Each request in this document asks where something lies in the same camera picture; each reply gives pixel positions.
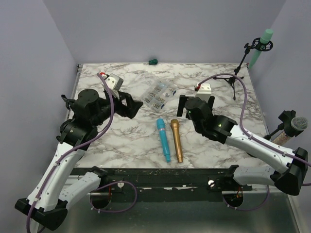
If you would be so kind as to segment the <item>blue microphone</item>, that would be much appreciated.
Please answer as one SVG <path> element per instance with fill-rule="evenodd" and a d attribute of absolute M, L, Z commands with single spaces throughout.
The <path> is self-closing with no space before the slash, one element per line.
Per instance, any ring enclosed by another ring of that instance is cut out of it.
<path fill-rule="evenodd" d="M 162 145 L 163 154 L 165 156 L 166 162 L 171 162 L 171 153 L 169 148 L 169 143 L 166 135 L 166 125 L 162 118 L 156 121 L 157 130 L 159 132 L 159 137 Z"/>

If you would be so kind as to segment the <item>black blue-microphone desk stand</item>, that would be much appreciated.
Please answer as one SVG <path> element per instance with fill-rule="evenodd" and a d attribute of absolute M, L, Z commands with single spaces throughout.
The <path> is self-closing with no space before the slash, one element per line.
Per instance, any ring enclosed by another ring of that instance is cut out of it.
<path fill-rule="evenodd" d="M 66 97 L 66 95 L 61 95 L 61 98 L 62 100 L 65 102 L 65 107 L 71 111 L 71 112 L 74 112 L 74 105 L 75 105 L 75 102 L 76 100 L 75 99 L 69 99 Z"/>

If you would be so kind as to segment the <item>silver mesh head microphone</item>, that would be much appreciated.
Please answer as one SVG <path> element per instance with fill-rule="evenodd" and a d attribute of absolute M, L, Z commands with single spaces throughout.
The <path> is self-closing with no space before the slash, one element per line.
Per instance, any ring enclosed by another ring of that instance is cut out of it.
<path fill-rule="evenodd" d="M 298 136 L 308 127 L 308 119 L 302 116 L 290 117 L 288 119 L 282 120 L 283 129 L 281 133 L 272 141 L 277 145 L 284 145 L 293 137 Z"/>

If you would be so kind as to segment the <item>black shock mount desk stand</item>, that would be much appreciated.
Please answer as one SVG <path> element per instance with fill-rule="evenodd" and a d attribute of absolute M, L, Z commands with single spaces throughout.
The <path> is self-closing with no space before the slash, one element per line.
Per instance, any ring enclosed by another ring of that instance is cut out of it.
<path fill-rule="evenodd" d="M 61 126 L 60 126 L 60 128 L 59 128 L 60 135 L 58 135 L 58 136 L 56 137 L 56 140 L 57 140 L 59 143 L 61 143 L 61 142 L 63 141 L 63 133 L 64 133 L 64 130 L 65 130 L 65 128 L 66 128 L 66 126 L 67 126 L 68 123 L 69 123 L 69 121 L 66 120 L 65 122 L 63 122 L 63 123 L 61 124 Z"/>

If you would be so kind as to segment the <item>black stand holding silver microphone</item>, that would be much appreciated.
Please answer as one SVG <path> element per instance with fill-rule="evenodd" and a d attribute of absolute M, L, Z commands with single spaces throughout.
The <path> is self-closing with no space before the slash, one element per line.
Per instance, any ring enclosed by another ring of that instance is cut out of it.
<path fill-rule="evenodd" d="M 285 134 L 289 137 L 294 137 L 298 136 L 300 133 L 298 130 L 296 130 L 292 125 L 291 122 L 292 120 L 296 117 L 296 111 L 291 110 L 291 111 L 283 111 L 278 119 L 282 121 L 281 124 L 278 125 L 278 127 L 270 134 L 264 136 L 264 139 L 270 140 L 271 137 L 276 134 L 278 131 L 284 131 Z"/>

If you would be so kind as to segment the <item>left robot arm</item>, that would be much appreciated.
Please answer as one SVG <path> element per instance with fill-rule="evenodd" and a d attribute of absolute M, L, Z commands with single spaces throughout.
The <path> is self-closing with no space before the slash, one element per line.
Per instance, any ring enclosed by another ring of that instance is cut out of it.
<path fill-rule="evenodd" d="M 66 107 L 74 112 L 71 119 L 60 127 L 55 155 L 34 191 L 18 199 L 15 208 L 27 215 L 26 229 L 31 231 L 30 220 L 44 229 L 56 230 L 65 220 L 68 210 L 87 193 L 107 188 L 106 172 L 94 167 L 77 183 L 64 189 L 76 163 L 84 156 L 90 143 L 101 137 L 110 127 L 114 114 L 133 119 L 143 102 L 128 93 L 118 97 L 105 93 L 100 98 L 94 89 L 85 89 L 76 100 L 62 96 Z"/>

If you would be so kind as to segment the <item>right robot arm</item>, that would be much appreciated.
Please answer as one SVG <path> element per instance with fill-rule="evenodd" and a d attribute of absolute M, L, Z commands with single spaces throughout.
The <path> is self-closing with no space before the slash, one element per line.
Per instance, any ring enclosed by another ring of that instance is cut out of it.
<path fill-rule="evenodd" d="M 266 167 L 237 166 L 224 177 L 224 186 L 235 190 L 240 185 L 262 184 L 275 186 L 285 194 L 297 196 L 308 171 L 308 152 L 277 145 L 242 128 L 236 121 L 214 115 L 214 97 L 204 101 L 199 97 L 179 97 L 177 116 L 186 110 L 186 118 L 193 122 L 195 131 L 209 140 L 236 147 L 267 164 Z"/>

